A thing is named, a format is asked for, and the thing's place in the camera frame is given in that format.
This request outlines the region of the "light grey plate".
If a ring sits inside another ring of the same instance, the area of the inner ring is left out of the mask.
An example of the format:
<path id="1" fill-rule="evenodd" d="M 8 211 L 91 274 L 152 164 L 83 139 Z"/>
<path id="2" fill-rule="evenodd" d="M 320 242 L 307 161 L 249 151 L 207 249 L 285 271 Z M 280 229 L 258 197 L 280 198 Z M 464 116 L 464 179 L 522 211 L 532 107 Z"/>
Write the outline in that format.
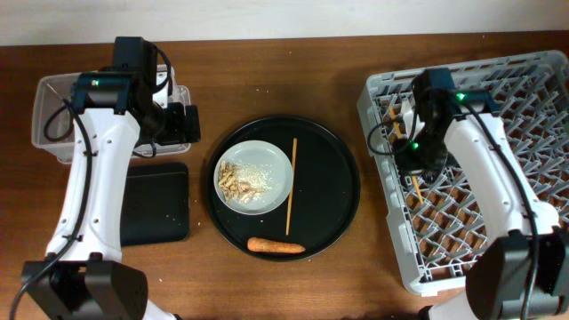
<path id="1" fill-rule="evenodd" d="M 219 187 L 218 171 L 222 160 L 231 163 L 256 164 L 268 172 L 269 185 L 272 187 L 260 200 L 249 204 L 238 204 L 235 201 L 226 203 Z M 221 203 L 231 211 L 243 215 L 262 215 L 275 210 L 289 196 L 292 185 L 293 169 L 291 160 L 281 148 L 262 140 L 238 142 L 224 151 L 214 166 L 212 182 L 214 194 Z"/>

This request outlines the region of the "wooden chopstick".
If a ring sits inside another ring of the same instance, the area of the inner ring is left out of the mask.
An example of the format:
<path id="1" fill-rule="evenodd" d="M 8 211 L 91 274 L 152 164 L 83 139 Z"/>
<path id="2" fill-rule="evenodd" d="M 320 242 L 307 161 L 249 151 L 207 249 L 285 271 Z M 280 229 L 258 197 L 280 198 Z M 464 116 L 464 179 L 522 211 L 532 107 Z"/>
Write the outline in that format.
<path id="1" fill-rule="evenodd" d="M 289 236 L 289 234 L 290 234 L 292 206 L 293 206 L 293 184 L 294 184 L 294 174 L 295 174 L 295 170 L 296 170 L 297 147 L 298 147 L 298 139 L 293 138 L 293 152 L 292 152 L 292 161 L 291 161 L 292 169 L 293 169 L 293 176 L 292 176 L 291 190 L 290 190 L 290 193 L 288 196 L 288 203 L 287 203 L 286 224 L 285 224 L 285 235 L 286 236 Z"/>
<path id="2" fill-rule="evenodd" d="M 393 119 L 396 118 L 396 114 L 395 114 L 395 111 L 394 111 L 393 107 L 389 107 L 389 108 L 388 108 L 388 112 L 389 112 L 389 115 L 391 116 L 391 118 L 393 118 Z M 402 138 L 403 138 L 403 134 L 401 133 L 401 130 L 400 130 L 400 127 L 399 127 L 399 123 L 398 123 L 398 122 L 395 122 L 394 128 L 395 128 L 394 130 L 395 130 L 395 133 L 396 133 L 396 135 L 397 135 L 397 138 L 398 138 L 398 139 L 402 139 Z M 420 205 L 423 205 L 423 197 L 422 197 L 422 194 L 421 194 L 421 190 L 420 190 L 420 186 L 419 186 L 417 177 L 416 177 L 415 175 L 412 175 L 412 176 L 411 176 L 411 180 L 412 180 L 412 183 L 413 183 L 414 190 L 415 190 L 415 192 L 416 192 L 416 194 L 417 194 L 419 204 L 420 204 Z"/>

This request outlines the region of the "orange carrot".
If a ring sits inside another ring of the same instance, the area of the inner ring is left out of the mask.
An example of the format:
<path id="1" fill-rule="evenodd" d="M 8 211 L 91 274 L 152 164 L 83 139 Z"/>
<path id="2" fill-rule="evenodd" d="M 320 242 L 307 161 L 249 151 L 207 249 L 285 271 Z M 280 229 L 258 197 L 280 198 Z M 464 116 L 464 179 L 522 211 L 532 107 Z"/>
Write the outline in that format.
<path id="1" fill-rule="evenodd" d="M 264 238 L 252 237 L 247 241 L 247 248 L 251 252 L 297 254 L 305 252 L 300 244 L 282 243 Z"/>

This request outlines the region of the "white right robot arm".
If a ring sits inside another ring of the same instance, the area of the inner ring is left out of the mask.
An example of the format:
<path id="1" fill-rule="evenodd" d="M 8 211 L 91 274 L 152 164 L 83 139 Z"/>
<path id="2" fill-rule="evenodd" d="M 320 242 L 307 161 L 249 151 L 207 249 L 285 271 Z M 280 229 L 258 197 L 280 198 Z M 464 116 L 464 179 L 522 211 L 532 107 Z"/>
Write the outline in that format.
<path id="1" fill-rule="evenodd" d="M 414 109 L 394 146 L 403 174 L 439 175 L 450 158 L 483 215 L 488 247 L 460 295 L 420 310 L 421 319 L 536 319 L 568 310 L 568 234 L 540 200 L 508 144 L 486 90 L 461 91 L 447 68 L 412 81 Z"/>

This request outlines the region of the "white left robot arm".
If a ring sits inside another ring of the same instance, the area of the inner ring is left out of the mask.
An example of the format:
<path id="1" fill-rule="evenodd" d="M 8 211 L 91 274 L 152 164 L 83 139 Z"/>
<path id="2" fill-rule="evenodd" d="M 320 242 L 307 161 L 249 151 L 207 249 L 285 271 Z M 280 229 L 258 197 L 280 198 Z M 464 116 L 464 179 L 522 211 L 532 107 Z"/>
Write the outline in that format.
<path id="1" fill-rule="evenodd" d="M 81 74 L 61 97 L 74 154 L 60 221 L 40 261 L 22 269 L 9 317 L 29 295 L 51 319 L 173 319 L 148 298 L 148 280 L 122 264 L 120 220 L 130 159 L 140 143 L 192 141 L 188 107 L 170 102 L 169 72 Z"/>

